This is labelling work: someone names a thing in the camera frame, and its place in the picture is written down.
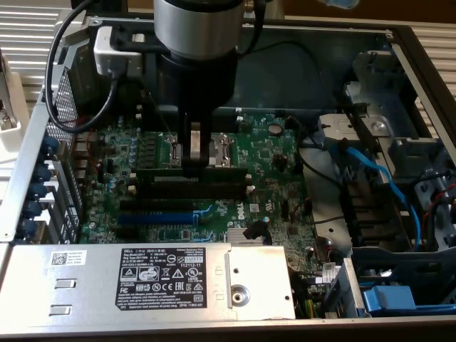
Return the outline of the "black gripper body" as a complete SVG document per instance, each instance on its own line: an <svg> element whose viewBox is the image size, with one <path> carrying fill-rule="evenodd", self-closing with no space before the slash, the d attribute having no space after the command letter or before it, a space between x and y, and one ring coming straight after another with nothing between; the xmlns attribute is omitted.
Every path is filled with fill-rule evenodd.
<svg viewBox="0 0 456 342"><path fill-rule="evenodd" d="M157 86L161 99L187 112L210 113L233 96L238 54L193 60L175 54L157 58Z"/></svg>

